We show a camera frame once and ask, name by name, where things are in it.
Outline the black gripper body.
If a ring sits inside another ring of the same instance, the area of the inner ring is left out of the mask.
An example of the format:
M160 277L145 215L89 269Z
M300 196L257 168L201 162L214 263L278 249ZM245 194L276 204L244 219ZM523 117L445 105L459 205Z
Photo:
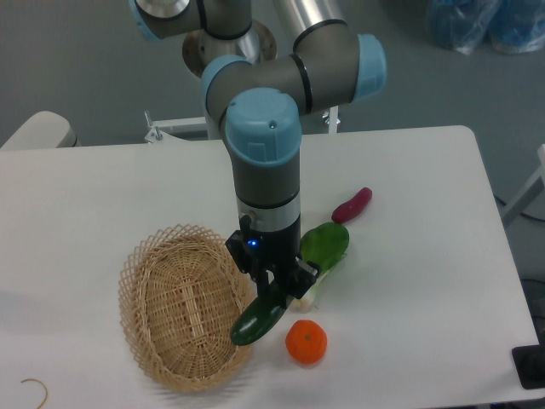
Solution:
M255 230L250 221L250 216L243 216L240 229L226 241L238 270L255 284L258 271L267 270L270 284L275 282L293 298L301 299L320 275L318 264L302 260L301 220L273 232Z

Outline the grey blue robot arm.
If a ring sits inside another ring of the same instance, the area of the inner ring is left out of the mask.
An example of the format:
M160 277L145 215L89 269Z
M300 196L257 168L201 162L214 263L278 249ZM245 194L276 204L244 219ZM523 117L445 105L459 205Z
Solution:
M287 308L319 275L300 253L300 118L380 92L387 63L381 43L353 33L337 2L274 6L291 54L263 62L223 51L204 68L201 95L232 163L239 230L227 248L258 295Z

